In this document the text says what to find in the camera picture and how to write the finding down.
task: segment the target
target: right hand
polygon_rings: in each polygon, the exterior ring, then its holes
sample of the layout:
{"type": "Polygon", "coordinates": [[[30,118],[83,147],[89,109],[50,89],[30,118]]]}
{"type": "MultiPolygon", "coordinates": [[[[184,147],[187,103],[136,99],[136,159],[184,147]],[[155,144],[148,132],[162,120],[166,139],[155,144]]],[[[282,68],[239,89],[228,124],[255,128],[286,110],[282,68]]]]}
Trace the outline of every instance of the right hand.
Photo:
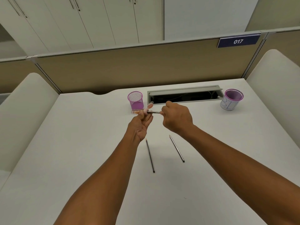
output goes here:
{"type": "Polygon", "coordinates": [[[186,106],[167,101],[160,112],[163,115],[163,126],[181,135],[193,126],[193,118],[186,106]]]}

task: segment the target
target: wall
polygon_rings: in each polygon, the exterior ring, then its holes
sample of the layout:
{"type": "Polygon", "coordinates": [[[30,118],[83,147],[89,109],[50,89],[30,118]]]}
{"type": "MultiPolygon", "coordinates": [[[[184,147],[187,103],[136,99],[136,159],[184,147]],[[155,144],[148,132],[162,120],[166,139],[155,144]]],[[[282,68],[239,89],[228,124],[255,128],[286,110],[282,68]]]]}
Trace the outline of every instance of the wall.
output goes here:
{"type": "Polygon", "coordinates": [[[300,26],[300,0],[259,0],[246,31],[300,26]]]}
{"type": "Polygon", "coordinates": [[[165,0],[165,40],[243,32],[258,0],[165,0]]]}

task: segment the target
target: hand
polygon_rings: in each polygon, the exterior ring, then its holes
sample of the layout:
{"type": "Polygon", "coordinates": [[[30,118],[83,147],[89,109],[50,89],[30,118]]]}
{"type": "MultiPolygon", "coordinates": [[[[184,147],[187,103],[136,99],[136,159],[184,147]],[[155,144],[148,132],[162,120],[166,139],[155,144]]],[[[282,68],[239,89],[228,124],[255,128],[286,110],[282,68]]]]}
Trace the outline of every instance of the hand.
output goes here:
{"type": "Polygon", "coordinates": [[[147,134],[147,128],[153,120],[152,114],[145,116],[144,111],[140,110],[139,115],[134,117],[128,124],[126,133],[133,133],[134,138],[140,142],[145,138],[147,134]]]}
{"type": "Polygon", "coordinates": [[[181,135],[193,126],[193,118],[186,106],[167,101],[160,112],[163,115],[163,126],[181,135]]]}

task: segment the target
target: white paper cup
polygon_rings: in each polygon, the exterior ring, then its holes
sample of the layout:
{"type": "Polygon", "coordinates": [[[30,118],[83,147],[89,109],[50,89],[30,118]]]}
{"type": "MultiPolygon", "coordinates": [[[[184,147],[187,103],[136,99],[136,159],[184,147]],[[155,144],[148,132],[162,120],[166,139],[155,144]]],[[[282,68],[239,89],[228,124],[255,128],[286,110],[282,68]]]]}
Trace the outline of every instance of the white paper cup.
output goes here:
{"type": "Polygon", "coordinates": [[[224,93],[223,100],[220,103],[220,106],[224,110],[234,110],[238,102],[244,98],[242,92],[236,89],[227,89],[224,93]]]}

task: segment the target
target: cabinet handle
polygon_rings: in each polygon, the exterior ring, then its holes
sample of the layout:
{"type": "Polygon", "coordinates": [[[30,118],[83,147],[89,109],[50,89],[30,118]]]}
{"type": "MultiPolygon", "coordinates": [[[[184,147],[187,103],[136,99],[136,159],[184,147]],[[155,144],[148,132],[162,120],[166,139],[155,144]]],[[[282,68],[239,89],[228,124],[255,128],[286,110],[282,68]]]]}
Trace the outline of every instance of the cabinet handle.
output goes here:
{"type": "Polygon", "coordinates": [[[20,9],[20,11],[21,11],[21,13],[24,15],[24,17],[25,18],[28,18],[26,15],[25,15],[25,13],[23,12],[23,10],[20,8],[20,6],[18,5],[18,3],[15,1],[15,0],[13,0],[13,2],[16,4],[16,6],[20,9]]]}
{"type": "Polygon", "coordinates": [[[10,5],[11,5],[11,7],[13,7],[13,9],[16,11],[16,13],[20,16],[20,14],[18,13],[18,11],[15,9],[15,7],[10,3],[10,5]]]}
{"type": "Polygon", "coordinates": [[[77,4],[77,1],[76,0],[74,0],[74,1],[75,1],[76,5],[77,5],[78,11],[80,11],[80,8],[79,8],[79,6],[77,4]]]}
{"type": "Polygon", "coordinates": [[[69,0],[69,2],[70,2],[70,4],[71,4],[72,8],[74,9],[74,6],[72,5],[72,2],[71,2],[71,0],[69,0]]]}

